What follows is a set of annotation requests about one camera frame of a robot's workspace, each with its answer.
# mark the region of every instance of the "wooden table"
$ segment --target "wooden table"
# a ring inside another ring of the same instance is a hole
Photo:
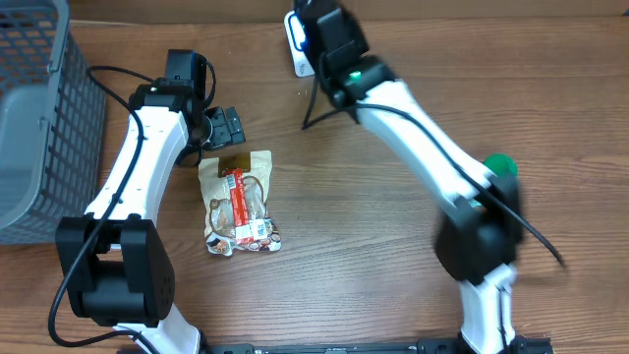
[[[377,53],[470,155],[518,162],[533,237],[520,249],[513,322],[557,353],[629,346],[629,20],[505,19],[363,23]],[[453,336],[457,285],[432,251],[437,212],[375,137],[339,116],[300,131],[311,79],[296,79],[283,27],[75,28],[87,60],[163,75],[168,48],[194,48],[217,71],[215,102],[242,115],[247,143],[270,149],[269,207],[284,238],[273,255],[211,256],[196,169],[176,168],[158,229],[177,274],[176,303],[212,343],[306,344]],[[100,78],[123,96],[135,79]],[[315,113],[329,106],[320,97]],[[108,105],[102,179],[128,114]],[[0,248],[0,352],[66,353],[45,320],[61,279],[52,245]],[[64,301],[63,336],[103,332]],[[85,353],[129,346],[108,340]]]

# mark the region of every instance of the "package with red label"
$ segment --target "package with red label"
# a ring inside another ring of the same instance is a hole
[[[270,151],[200,163],[200,190],[207,210],[205,244],[210,253],[279,251],[282,243],[266,210],[272,167]]]

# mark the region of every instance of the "green round lid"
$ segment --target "green round lid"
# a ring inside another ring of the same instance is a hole
[[[483,164],[487,166],[491,172],[495,173],[498,176],[509,172],[514,176],[518,175],[518,165],[515,164],[515,161],[505,155],[504,153],[495,153],[490,155]]]

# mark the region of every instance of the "green object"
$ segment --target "green object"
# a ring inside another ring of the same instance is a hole
[[[504,153],[495,153],[490,155],[483,164],[497,176],[502,176],[506,172],[509,172],[514,176],[518,175],[518,165],[515,164],[515,161],[511,157],[505,155]]]
[[[362,74],[361,72],[359,72],[359,71],[355,71],[354,73],[351,73],[351,74],[350,74],[350,78],[351,78],[352,80],[354,80],[354,81],[358,81],[358,80],[360,80],[360,79],[361,79],[361,76],[362,76],[362,75],[363,75],[363,74]]]

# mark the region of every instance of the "plastic crate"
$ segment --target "plastic crate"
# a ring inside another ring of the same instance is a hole
[[[0,244],[53,242],[94,198],[105,97],[65,0],[0,0]]]

